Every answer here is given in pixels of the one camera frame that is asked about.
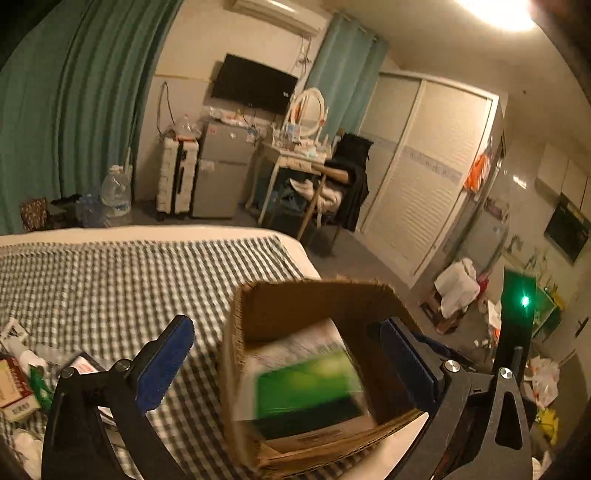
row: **white suitcase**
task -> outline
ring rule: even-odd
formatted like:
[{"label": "white suitcase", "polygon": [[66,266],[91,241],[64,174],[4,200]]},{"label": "white suitcase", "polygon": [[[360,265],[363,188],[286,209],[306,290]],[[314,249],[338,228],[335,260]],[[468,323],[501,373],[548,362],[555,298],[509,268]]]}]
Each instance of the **white suitcase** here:
[{"label": "white suitcase", "polygon": [[186,213],[191,209],[198,151],[197,142],[164,139],[164,154],[156,198],[159,220],[163,219],[165,213]]}]

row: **teal curtain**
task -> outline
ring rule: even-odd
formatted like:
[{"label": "teal curtain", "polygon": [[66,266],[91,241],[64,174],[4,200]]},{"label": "teal curtain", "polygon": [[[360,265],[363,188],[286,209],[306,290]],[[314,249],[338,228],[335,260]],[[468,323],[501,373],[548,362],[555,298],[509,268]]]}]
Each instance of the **teal curtain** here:
[{"label": "teal curtain", "polygon": [[334,15],[306,82],[306,88],[321,91],[329,109],[322,137],[328,134],[332,139],[339,128],[357,133],[388,46],[357,20]]},{"label": "teal curtain", "polygon": [[149,81],[182,0],[62,0],[0,71],[0,233],[19,205],[97,193],[137,148]]}]

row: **bed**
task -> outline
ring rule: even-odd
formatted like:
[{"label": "bed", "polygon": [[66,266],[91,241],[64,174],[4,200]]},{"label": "bed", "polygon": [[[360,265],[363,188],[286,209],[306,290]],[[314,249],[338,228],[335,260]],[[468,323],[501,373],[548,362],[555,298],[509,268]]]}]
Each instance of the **bed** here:
[{"label": "bed", "polygon": [[[301,244],[263,229],[128,226],[3,236],[0,327],[14,317],[30,333],[33,349],[36,343],[82,348],[114,361],[133,358],[175,314],[188,315],[196,322],[195,346],[148,418],[195,478],[248,479],[252,475],[228,458],[221,434],[217,348],[223,321],[240,283],[302,277],[320,278]],[[384,478],[426,419],[407,425],[366,458],[357,454],[302,478]],[[42,434],[45,420],[35,414],[25,428]],[[11,432],[0,417],[0,437],[9,447]],[[124,471],[137,476],[126,450],[114,449]]]}]

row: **mini fridge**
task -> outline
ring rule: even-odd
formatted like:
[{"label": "mini fridge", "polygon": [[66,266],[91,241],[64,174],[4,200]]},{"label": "mini fridge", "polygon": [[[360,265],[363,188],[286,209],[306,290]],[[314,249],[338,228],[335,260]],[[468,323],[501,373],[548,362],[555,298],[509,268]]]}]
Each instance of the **mini fridge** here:
[{"label": "mini fridge", "polygon": [[193,186],[191,216],[232,218],[254,151],[248,130],[211,121],[205,125]]},{"label": "mini fridge", "polygon": [[462,242],[456,258],[468,257],[474,264],[476,274],[480,275],[499,258],[508,234],[507,223],[502,223],[493,214],[483,210]]}]

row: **checkered bedsheet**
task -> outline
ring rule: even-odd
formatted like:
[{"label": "checkered bedsheet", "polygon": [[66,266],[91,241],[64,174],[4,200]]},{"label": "checkered bedsheet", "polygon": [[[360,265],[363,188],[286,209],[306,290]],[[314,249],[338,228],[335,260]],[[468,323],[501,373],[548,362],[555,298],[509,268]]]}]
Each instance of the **checkered bedsheet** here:
[{"label": "checkered bedsheet", "polygon": [[[301,278],[276,236],[202,242],[28,244],[0,248],[0,327],[18,319],[31,336],[62,351],[133,358],[177,313],[193,319],[195,344],[163,402],[147,414],[179,465],[195,478],[252,478],[226,453],[220,419],[217,352],[229,302],[248,280]],[[37,413],[24,428],[44,433]],[[0,413],[0,435],[14,426]],[[124,471],[140,478],[127,451]],[[329,479],[361,454],[302,475]]]}]

